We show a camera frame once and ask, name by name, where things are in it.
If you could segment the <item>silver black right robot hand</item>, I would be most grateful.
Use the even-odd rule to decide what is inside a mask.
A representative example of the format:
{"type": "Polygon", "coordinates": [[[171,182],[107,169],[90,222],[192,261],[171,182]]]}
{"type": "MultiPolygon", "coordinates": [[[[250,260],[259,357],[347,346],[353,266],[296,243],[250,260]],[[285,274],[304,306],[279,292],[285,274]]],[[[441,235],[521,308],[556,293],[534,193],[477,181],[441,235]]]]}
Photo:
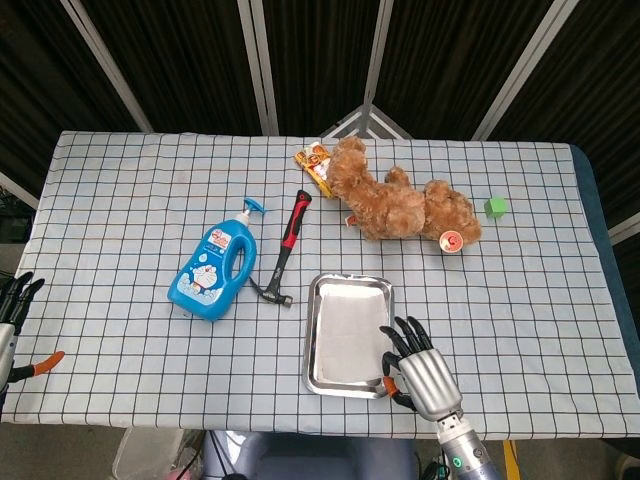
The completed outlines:
{"type": "Polygon", "coordinates": [[[462,394],[422,324],[413,316],[396,316],[394,321],[403,334],[391,326],[379,327],[396,350],[382,355],[387,395],[430,422],[441,422],[452,415],[461,419],[462,394]]]}

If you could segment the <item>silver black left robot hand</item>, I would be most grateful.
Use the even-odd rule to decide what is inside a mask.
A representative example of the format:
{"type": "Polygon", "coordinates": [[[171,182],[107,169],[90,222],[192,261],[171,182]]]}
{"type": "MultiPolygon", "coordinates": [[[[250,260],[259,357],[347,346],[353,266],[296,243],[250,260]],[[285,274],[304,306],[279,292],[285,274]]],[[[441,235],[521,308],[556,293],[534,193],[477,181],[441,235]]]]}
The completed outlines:
{"type": "Polygon", "coordinates": [[[33,277],[33,272],[26,272],[8,279],[1,286],[1,404],[4,404],[10,384],[49,372],[65,356],[64,351],[57,351],[40,363],[15,366],[18,338],[34,296],[45,283],[44,279],[33,280],[33,277]]]}

